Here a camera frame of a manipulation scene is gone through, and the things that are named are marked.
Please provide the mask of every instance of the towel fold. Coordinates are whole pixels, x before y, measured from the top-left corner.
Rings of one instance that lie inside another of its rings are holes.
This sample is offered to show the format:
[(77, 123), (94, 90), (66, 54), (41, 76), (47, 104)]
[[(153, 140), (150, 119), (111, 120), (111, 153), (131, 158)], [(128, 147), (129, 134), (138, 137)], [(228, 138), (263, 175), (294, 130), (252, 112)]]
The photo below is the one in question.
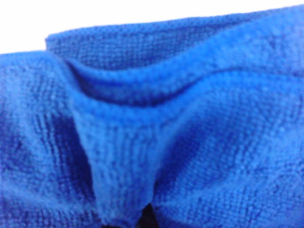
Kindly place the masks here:
[(304, 226), (304, 5), (46, 44), (0, 55), (4, 228)]

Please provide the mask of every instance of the fabric texture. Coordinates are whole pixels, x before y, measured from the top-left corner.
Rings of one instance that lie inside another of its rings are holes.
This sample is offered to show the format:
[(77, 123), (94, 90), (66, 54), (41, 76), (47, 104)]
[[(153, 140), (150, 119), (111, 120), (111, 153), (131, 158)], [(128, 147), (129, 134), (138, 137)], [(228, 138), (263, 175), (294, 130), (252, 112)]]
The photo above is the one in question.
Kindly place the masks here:
[(304, 227), (304, 5), (46, 44), (0, 56), (2, 228)]

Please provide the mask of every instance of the blue microfiber cloth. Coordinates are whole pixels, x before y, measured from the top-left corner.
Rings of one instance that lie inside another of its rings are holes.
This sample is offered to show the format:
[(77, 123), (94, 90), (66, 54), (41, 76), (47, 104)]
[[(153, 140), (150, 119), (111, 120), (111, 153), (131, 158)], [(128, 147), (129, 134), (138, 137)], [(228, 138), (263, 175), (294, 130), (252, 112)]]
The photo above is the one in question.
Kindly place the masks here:
[(304, 227), (304, 5), (46, 43), (0, 56), (2, 228)]

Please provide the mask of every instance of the microfiber towel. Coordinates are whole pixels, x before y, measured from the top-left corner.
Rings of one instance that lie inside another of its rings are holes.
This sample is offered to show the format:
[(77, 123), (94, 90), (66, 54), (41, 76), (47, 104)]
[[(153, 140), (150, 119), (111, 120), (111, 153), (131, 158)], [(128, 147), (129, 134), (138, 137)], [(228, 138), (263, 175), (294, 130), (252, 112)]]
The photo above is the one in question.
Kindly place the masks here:
[(304, 5), (46, 45), (0, 56), (2, 228), (304, 227)]

